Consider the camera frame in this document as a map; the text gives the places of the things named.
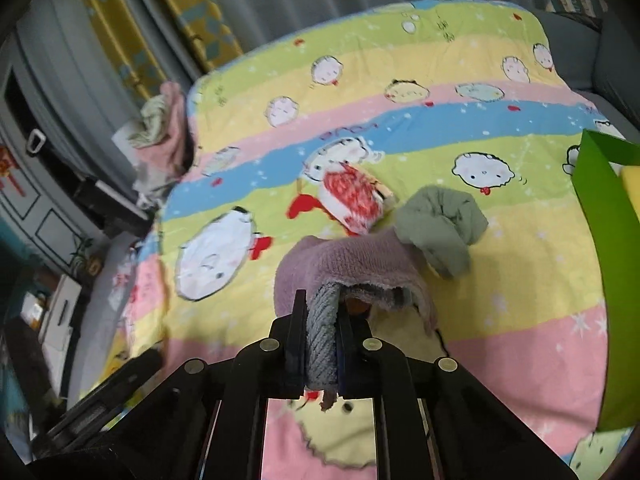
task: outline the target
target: yellow curtain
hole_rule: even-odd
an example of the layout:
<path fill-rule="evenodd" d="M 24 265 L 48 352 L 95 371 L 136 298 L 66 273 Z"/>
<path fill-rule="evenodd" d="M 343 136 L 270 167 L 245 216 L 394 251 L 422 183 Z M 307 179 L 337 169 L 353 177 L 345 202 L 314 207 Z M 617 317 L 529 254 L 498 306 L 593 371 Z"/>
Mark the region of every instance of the yellow curtain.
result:
<path fill-rule="evenodd" d="M 165 0 L 204 72 L 240 56 L 238 40 L 213 0 Z M 166 80 L 125 0 L 84 0 L 94 31 L 127 91 L 142 105 Z"/>
<path fill-rule="evenodd" d="M 84 0 L 104 53 L 135 102 L 159 93 L 166 75 L 124 0 Z"/>
<path fill-rule="evenodd" d="M 242 54 L 213 0 L 165 0 L 205 72 Z"/>

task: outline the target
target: colorful striped bedsheet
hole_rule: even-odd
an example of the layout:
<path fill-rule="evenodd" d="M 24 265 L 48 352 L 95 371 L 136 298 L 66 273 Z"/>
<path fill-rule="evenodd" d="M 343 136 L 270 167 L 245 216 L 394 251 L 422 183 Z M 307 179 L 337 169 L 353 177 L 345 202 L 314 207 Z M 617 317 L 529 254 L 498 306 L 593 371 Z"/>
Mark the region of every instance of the colorful striped bedsheet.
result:
<path fill-rule="evenodd" d="M 344 236 L 314 199 L 329 161 L 347 160 L 401 202 L 426 184 L 473 194 L 490 224 L 471 272 L 424 275 L 447 348 L 558 455 L 594 430 L 606 310 L 568 150 L 612 126 L 559 77 L 531 13 L 421 0 L 335 20 L 205 76 L 188 113 L 196 161 L 140 254 L 130 355 L 163 341 L 171 372 L 266 336 L 284 254 Z M 414 314 L 375 330 L 441 355 Z M 375 478 L 371 404 L 350 402 L 270 401 L 263 478 Z"/>

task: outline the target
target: gray sofa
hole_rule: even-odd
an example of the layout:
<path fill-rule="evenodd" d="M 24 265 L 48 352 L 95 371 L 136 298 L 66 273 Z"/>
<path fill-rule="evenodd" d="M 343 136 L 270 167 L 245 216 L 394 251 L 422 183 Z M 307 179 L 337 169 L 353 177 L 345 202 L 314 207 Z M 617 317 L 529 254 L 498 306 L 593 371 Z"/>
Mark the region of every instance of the gray sofa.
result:
<path fill-rule="evenodd" d="M 556 70 L 625 136 L 640 144 L 640 52 L 615 14 L 597 32 L 571 18 L 534 10 L 549 38 Z"/>

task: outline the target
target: door handle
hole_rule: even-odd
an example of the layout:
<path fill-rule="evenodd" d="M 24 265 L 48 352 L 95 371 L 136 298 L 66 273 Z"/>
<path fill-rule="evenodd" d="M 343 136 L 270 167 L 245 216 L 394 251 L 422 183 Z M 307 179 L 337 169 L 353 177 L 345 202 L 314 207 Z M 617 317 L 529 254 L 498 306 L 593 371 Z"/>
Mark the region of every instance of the door handle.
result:
<path fill-rule="evenodd" d="M 69 300 L 65 300 L 62 305 L 62 312 L 60 312 L 60 318 L 58 319 L 58 326 L 62 325 L 63 319 L 65 319 L 66 308 L 69 306 Z"/>
<path fill-rule="evenodd" d="M 45 134 L 37 128 L 31 130 L 31 133 L 27 138 L 27 145 L 25 146 L 27 155 L 36 156 L 44 146 L 45 142 L 47 142 L 47 136 Z"/>

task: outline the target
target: yellow sponge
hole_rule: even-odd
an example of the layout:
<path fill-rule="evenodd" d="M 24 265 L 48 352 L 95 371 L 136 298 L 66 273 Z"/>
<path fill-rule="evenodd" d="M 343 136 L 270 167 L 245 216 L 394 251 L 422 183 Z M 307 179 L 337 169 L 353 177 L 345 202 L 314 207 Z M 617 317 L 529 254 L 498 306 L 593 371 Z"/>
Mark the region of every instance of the yellow sponge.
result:
<path fill-rule="evenodd" d="M 625 166 L 620 178 L 640 221 L 640 166 Z"/>

